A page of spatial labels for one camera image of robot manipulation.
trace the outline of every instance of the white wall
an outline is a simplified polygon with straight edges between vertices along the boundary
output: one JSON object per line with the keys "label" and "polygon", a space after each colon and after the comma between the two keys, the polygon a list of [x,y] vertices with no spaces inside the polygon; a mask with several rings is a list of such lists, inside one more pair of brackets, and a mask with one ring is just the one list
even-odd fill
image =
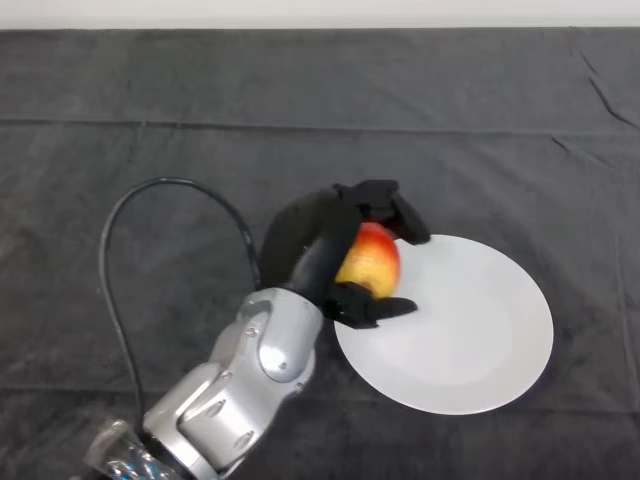
{"label": "white wall", "polygon": [[0,29],[640,26],[640,0],[0,0]]}

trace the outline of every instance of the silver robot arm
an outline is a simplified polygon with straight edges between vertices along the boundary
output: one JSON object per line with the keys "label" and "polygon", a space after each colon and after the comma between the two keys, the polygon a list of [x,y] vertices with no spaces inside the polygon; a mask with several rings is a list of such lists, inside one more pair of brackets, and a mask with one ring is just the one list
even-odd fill
{"label": "silver robot arm", "polygon": [[[394,181],[335,185],[288,205],[271,223],[260,252],[264,289],[244,299],[209,361],[147,412],[147,438],[141,441],[116,422],[111,437],[97,437],[87,462],[116,479],[217,480],[233,472],[280,405],[311,378],[325,317],[375,328],[378,319],[416,309],[408,299],[376,300],[363,286],[335,284],[364,221],[381,223],[412,244],[429,240]],[[147,473],[140,476],[141,470]]]}
{"label": "silver robot arm", "polygon": [[323,320],[291,291],[249,295],[209,361],[147,413],[145,430],[197,480],[226,477],[311,378]]}

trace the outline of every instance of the black cable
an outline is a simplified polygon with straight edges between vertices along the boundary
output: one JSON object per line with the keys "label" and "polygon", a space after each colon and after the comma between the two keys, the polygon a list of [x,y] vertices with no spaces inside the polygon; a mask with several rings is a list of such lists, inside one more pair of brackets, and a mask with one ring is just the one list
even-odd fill
{"label": "black cable", "polygon": [[122,321],[120,320],[120,313],[118,312],[118,307],[113,299],[113,292],[111,290],[111,281],[109,279],[109,264],[107,262],[107,255],[109,253],[109,247],[111,245],[111,234],[113,231],[113,225],[120,215],[120,212],[125,207],[127,203],[137,194],[143,192],[144,190],[154,187],[156,185],[181,185],[184,187],[194,188],[216,202],[220,206],[222,206],[228,213],[231,215],[233,220],[236,222],[240,233],[242,233],[242,239],[244,241],[244,246],[247,250],[247,257],[249,259],[249,264],[251,267],[251,274],[253,276],[253,284],[256,290],[261,288],[261,279],[260,279],[260,267],[258,266],[258,254],[255,248],[255,242],[249,231],[249,227],[245,223],[244,219],[240,215],[240,213],[235,209],[233,205],[231,205],[222,195],[214,192],[213,190],[205,187],[204,185],[194,182],[193,180],[187,180],[184,178],[177,177],[159,177],[152,178],[151,180],[147,180],[146,182],[142,182],[135,187],[131,188],[127,193],[125,193],[120,199],[116,202],[116,204],[111,209],[109,216],[107,217],[107,221],[104,224],[104,228],[102,229],[102,236],[100,238],[100,247],[98,249],[98,271],[100,275],[100,285],[102,287],[102,291],[104,292],[104,299],[107,304],[107,309],[109,310],[109,317],[111,318],[111,322],[113,323],[113,327],[116,331],[116,335],[118,336],[118,341],[120,342],[120,348],[122,349],[122,354],[124,356],[125,363],[127,364],[127,369],[129,370],[129,376],[131,377],[131,382],[133,383],[134,395],[136,401],[136,417],[134,430],[137,434],[143,433],[143,420],[144,420],[144,398],[142,392],[142,383],[140,381],[140,374],[138,372],[138,366],[136,364],[135,358],[133,356],[133,352],[131,351],[131,346],[129,344],[129,339],[127,337],[127,333],[122,325]]}

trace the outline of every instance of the red apple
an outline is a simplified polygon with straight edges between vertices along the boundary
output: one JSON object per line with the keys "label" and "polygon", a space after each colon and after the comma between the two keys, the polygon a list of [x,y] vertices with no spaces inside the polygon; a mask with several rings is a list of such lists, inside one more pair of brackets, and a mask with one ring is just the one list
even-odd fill
{"label": "red apple", "polygon": [[391,234],[380,224],[360,226],[336,283],[354,282],[371,290],[374,298],[393,295],[400,277],[400,256]]}

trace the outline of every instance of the gray tablecloth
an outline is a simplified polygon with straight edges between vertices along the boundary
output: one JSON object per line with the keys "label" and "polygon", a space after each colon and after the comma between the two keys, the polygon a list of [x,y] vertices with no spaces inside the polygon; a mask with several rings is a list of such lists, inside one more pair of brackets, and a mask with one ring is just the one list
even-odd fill
{"label": "gray tablecloth", "polygon": [[[327,325],[309,388],[241,479],[640,477],[640,31],[0,34],[0,477],[68,478],[133,397],[99,291],[105,216],[183,175],[262,239],[288,201],[395,178],[436,233],[538,282],[555,342],[522,398],[467,417],[395,404]],[[131,205],[116,294],[148,402],[250,291],[233,224],[175,188]]]}

